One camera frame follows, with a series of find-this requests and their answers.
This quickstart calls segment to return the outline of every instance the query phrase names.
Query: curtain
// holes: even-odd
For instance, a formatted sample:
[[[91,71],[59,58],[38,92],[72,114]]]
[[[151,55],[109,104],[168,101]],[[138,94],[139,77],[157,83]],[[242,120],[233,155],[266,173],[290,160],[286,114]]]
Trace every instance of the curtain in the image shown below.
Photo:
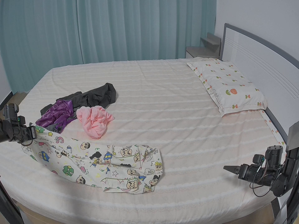
[[[216,0],[1,0],[0,51],[15,93],[54,67],[184,58],[215,17]]]

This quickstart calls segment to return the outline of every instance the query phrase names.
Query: purple satin garment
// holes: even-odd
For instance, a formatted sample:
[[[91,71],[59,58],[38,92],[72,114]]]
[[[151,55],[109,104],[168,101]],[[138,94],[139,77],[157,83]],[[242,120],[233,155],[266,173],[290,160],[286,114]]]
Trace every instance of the purple satin garment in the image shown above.
[[[75,119],[68,119],[74,114],[73,102],[71,100],[59,99],[56,103],[35,123],[39,126],[47,128],[49,125],[55,124],[56,129],[60,128],[61,133],[66,125]]]

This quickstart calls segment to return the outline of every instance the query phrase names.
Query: wooden floor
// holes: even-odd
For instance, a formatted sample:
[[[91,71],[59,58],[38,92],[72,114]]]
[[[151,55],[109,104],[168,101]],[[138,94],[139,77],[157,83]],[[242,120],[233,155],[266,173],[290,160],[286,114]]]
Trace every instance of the wooden floor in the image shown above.
[[[27,93],[16,93],[9,100],[8,103],[15,103],[19,105],[21,101],[26,97],[26,95]],[[0,119],[3,119],[2,112],[0,112]],[[32,222],[32,224],[63,224],[61,222],[57,222],[43,215],[35,213],[17,202],[16,205],[27,215],[28,219]],[[272,206],[271,204],[268,204],[267,206],[257,210],[254,213],[251,213],[248,216],[224,224],[273,224],[273,222],[274,222],[274,215],[272,211]],[[0,213],[0,224],[14,224],[14,223],[8,223]],[[299,218],[296,219],[294,224],[299,224]]]

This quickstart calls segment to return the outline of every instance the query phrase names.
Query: pink cloth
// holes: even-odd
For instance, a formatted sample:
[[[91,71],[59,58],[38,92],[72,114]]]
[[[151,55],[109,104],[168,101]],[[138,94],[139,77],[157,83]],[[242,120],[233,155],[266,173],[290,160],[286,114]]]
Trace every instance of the pink cloth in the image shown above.
[[[77,110],[77,118],[83,125],[84,131],[92,138],[99,139],[107,129],[107,123],[114,120],[102,106],[85,107]]]

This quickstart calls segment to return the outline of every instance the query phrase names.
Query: gray headboard frame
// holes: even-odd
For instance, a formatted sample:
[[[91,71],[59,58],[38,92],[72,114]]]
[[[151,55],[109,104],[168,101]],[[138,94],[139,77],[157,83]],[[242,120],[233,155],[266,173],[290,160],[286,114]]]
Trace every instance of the gray headboard frame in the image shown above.
[[[222,47],[221,47],[221,53],[220,53],[220,60],[222,60],[222,56],[223,56],[223,50],[224,50],[224,45],[225,45],[225,34],[226,34],[226,28],[229,28],[231,30],[234,30],[236,32],[239,32],[261,44],[263,44],[264,46],[268,47],[269,49],[273,50],[274,52],[276,52],[277,54],[279,54],[280,56],[282,56],[283,58],[285,58],[286,60],[288,60],[290,63],[292,63],[296,68],[299,69],[299,61],[296,60],[293,56],[291,56],[290,54],[288,54],[287,52],[285,52],[284,50],[282,50],[281,48],[275,46],[274,44],[266,41],[265,39],[254,35],[250,32],[247,32],[241,28],[235,27],[233,25],[230,25],[228,23],[224,24],[224,32],[223,32],[223,39],[222,39]],[[269,110],[268,108],[265,110],[266,114],[269,116],[269,118],[271,119],[272,123],[275,125],[275,127],[277,128],[277,130],[279,131],[279,133],[281,134],[282,138],[284,139],[285,142],[287,142],[288,136],[286,134],[286,132],[284,131],[284,129],[282,128],[282,126],[280,125],[280,123],[278,122],[278,120],[275,118],[275,116],[272,114],[271,110]]]

